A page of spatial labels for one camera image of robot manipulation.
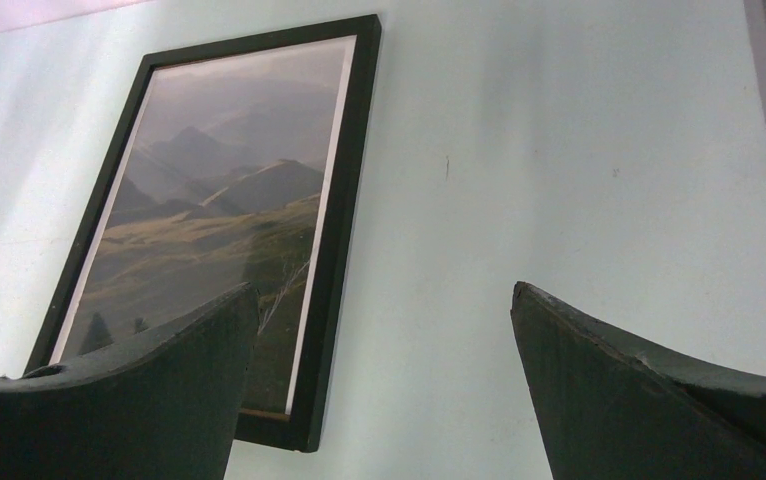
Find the tree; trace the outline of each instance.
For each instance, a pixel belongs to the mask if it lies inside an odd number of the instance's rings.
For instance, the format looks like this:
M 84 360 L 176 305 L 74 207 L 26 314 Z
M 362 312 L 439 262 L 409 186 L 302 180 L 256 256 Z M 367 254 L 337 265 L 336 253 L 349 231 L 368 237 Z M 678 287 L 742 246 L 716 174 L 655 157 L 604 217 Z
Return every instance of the tree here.
M 137 335 L 139 333 L 144 332 L 150 328 L 150 324 L 148 324 L 144 318 L 139 317 L 135 320 L 133 320 L 133 335 Z
M 80 352 L 78 355 L 85 355 L 86 353 L 93 352 L 101 349 L 107 345 L 112 345 L 112 334 L 109 333 L 109 328 L 106 326 L 106 321 L 100 316 L 99 312 L 95 312 L 92 315 L 91 323 L 89 324 L 89 330 L 86 332 L 83 343 L 80 345 Z

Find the mountain photograph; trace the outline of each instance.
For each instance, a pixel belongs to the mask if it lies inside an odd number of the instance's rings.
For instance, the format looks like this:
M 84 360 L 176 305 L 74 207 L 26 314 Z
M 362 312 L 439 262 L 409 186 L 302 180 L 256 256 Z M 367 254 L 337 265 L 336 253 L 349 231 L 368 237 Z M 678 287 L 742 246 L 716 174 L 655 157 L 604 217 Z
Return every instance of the mountain photograph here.
M 153 73 L 61 360 L 249 282 L 261 318 L 242 408 L 287 418 L 347 45 Z

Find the black picture frame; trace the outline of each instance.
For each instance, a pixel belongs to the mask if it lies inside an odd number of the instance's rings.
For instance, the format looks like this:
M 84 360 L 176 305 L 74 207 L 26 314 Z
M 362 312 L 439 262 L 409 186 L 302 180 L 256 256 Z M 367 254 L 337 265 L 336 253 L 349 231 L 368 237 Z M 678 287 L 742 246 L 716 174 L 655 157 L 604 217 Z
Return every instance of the black picture frame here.
M 278 420 L 240 414 L 236 428 L 238 440 L 300 452 L 318 450 L 381 31 L 377 15 L 366 15 L 145 55 L 89 197 L 26 371 L 50 362 L 153 71 L 160 67 L 355 36 L 291 415 L 288 420 Z

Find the framed picture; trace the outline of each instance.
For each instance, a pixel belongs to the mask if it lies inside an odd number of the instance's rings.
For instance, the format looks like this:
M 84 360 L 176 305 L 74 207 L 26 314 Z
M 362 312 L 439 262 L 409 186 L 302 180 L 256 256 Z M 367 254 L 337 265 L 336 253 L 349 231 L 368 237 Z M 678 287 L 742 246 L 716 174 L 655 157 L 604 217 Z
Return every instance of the framed picture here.
M 146 55 L 27 370 L 247 282 L 236 438 L 317 450 L 380 35 L 371 15 Z

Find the hill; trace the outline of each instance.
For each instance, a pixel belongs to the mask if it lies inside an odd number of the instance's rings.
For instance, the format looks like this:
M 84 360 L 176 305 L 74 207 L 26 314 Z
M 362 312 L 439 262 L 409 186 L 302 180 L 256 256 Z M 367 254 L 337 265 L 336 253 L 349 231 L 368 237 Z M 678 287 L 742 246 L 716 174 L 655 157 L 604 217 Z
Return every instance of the hill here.
M 116 210 L 113 207 L 112 214 L 109 215 L 109 220 L 106 222 L 106 228 L 112 228 L 127 223 L 141 222 L 144 220 L 170 218 L 181 213 L 188 213 L 199 210 L 202 210 L 199 205 L 189 203 L 185 200 L 176 199 L 168 200 L 167 202 L 163 202 L 159 205 L 152 205 L 143 208 L 133 208 L 129 210 Z
M 265 212 L 318 194 L 323 183 L 320 171 L 294 160 L 280 160 L 240 178 L 201 205 L 221 211 Z
M 126 338 L 136 323 L 161 325 L 250 282 L 262 311 L 273 315 L 257 342 L 245 408 L 282 413 L 319 202 L 315 194 L 253 215 L 177 215 L 108 228 L 63 358 L 78 354 L 87 338 Z M 108 335 L 98 335 L 95 318 Z
M 127 176 L 159 202 L 179 198 L 197 203 L 215 193 L 202 179 L 262 168 L 251 149 L 222 143 L 194 127 L 173 139 L 134 148 L 127 162 Z
M 156 200 L 153 197 L 139 190 L 139 187 L 127 178 L 126 175 L 121 178 L 118 193 L 115 195 L 115 203 L 112 205 L 113 212 L 155 206 Z

